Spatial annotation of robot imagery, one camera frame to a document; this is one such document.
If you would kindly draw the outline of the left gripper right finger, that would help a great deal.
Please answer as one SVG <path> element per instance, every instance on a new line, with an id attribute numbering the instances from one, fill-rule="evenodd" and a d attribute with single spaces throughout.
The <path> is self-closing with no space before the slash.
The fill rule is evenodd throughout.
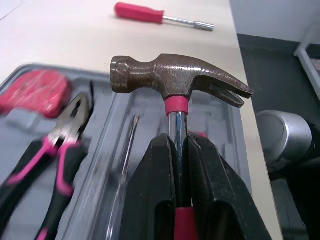
<path id="1" fill-rule="evenodd" d="M 190 133 L 190 191 L 200 240 L 269 240 L 271 236 L 242 178 L 208 139 Z"/>

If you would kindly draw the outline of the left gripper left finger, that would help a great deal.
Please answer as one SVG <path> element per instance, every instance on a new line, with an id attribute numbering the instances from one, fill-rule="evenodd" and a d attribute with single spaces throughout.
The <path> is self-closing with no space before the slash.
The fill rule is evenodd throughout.
<path id="1" fill-rule="evenodd" d="M 151 140 L 128 182 L 119 239 L 174 239 L 176 163 L 177 150 L 167 134 Z"/>

